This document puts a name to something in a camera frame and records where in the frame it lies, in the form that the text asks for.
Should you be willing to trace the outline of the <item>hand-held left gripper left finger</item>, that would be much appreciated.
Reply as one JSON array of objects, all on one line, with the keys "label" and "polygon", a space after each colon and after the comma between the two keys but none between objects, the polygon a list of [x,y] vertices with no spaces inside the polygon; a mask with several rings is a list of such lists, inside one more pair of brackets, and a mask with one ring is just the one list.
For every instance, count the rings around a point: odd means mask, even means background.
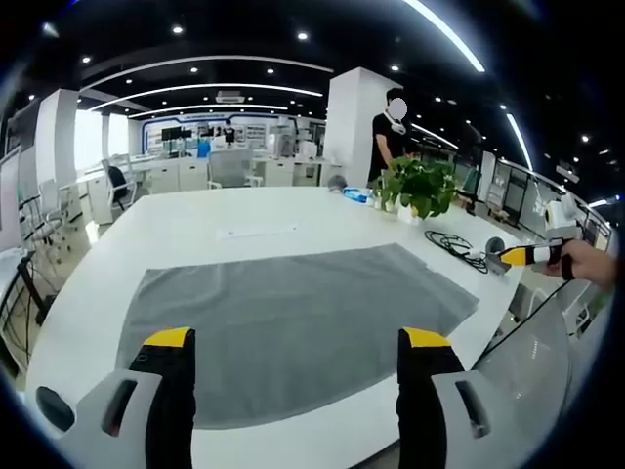
[{"label": "hand-held left gripper left finger", "polygon": [[45,386],[35,402],[74,468],[189,468],[194,386],[195,332],[185,326],[150,335],[75,406]]}]

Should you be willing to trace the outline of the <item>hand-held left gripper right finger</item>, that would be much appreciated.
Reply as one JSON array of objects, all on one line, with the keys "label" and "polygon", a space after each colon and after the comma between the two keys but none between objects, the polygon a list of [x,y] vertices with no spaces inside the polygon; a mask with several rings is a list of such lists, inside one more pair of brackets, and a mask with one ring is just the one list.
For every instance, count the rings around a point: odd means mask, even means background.
[{"label": "hand-held left gripper right finger", "polygon": [[512,468],[514,423],[505,395],[463,369],[443,336],[398,332],[400,468]]}]

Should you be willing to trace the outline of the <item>person's right hand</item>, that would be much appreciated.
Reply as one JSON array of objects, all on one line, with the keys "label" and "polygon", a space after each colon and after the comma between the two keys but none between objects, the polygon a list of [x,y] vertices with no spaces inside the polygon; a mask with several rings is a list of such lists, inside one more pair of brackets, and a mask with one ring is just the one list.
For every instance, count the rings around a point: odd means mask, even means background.
[{"label": "person's right hand", "polygon": [[564,278],[563,258],[569,256],[570,272],[575,279],[588,280],[604,291],[613,289],[617,280],[617,258],[579,239],[567,241],[562,246],[558,263],[546,265],[543,273],[551,277]]}]

